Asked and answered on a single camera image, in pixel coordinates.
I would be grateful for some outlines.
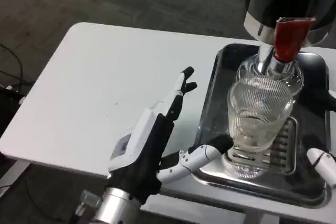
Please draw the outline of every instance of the metal tray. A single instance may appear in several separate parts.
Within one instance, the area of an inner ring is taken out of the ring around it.
[[[236,80],[240,63],[257,51],[256,46],[230,44],[218,53],[195,144],[205,143],[218,134],[227,133],[227,92]],[[327,204],[330,188],[309,164],[307,150],[301,139],[306,134],[313,134],[329,148],[329,112],[312,104],[309,97],[310,89],[328,89],[328,69],[324,60],[315,54],[300,53],[297,60],[305,77],[305,85],[295,102],[291,117],[271,148],[261,154],[246,154],[231,149],[224,156],[231,164],[252,165],[266,172],[254,179],[237,178],[225,170],[222,159],[218,159],[194,173],[199,182],[308,208]]]

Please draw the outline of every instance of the white table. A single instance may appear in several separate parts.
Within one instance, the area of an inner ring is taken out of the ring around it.
[[[216,54],[231,43],[258,44],[78,23],[68,31],[3,134],[0,151],[46,166],[106,176],[116,140],[137,121],[144,107],[166,94],[181,70],[192,66],[191,81],[196,81],[198,88],[184,99],[166,153],[187,148],[194,143]],[[311,47],[305,51],[326,60],[330,87],[335,88],[336,50]],[[331,136],[335,139],[333,128]],[[191,176],[163,189],[182,198],[210,199],[217,205],[324,223],[336,220],[335,194],[325,207],[306,209],[205,186]]]

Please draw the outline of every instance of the floor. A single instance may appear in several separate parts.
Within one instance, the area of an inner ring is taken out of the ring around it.
[[[13,49],[34,81],[66,31],[77,22],[251,39],[243,27],[244,0],[0,0],[0,43]],[[321,44],[336,48],[336,29]],[[0,50],[0,69],[18,75],[18,65]],[[1,84],[16,81],[0,76]],[[67,219],[80,192],[99,192],[103,180],[32,165],[0,201],[1,224],[55,223],[31,204],[26,188],[41,210]],[[142,213],[138,223],[182,223]]]

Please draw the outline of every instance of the black cable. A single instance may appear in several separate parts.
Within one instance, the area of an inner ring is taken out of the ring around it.
[[[7,186],[0,186],[0,189],[6,188],[6,187],[11,187],[12,185],[7,185]]]
[[[19,83],[19,87],[18,87],[18,90],[20,92],[21,90],[21,86],[22,86],[22,82],[23,82],[23,66],[22,66],[22,62],[20,61],[19,57],[11,50],[9,49],[8,47],[6,47],[5,45],[1,44],[0,43],[0,47],[2,47],[3,49],[7,50],[8,52],[10,52],[10,54],[17,60],[17,62],[19,63],[19,66],[20,66],[20,83]]]
[[[25,187],[26,187],[26,193],[27,193],[27,196],[29,198],[29,200],[31,201],[31,203],[33,204],[34,208],[36,209],[36,211],[39,212],[39,214],[45,218],[46,220],[51,220],[51,221],[55,221],[55,222],[65,222],[64,220],[62,220],[61,218],[54,218],[52,216],[49,216],[47,214],[45,214],[43,211],[41,211],[39,209],[39,207],[37,206],[37,204],[35,203],[35,201],[33,200],[32,198],[32,195],[30,194],[29,192],[29,189],[28,189],[28,183],[27,183],[27,180],[25,180]]]

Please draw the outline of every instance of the clear glass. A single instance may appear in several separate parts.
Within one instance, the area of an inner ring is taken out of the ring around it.
[[[272,143],[293,108],[286,85],[265,76],[235,82],[227,98],[229,133],[235,146],[261,152]]]

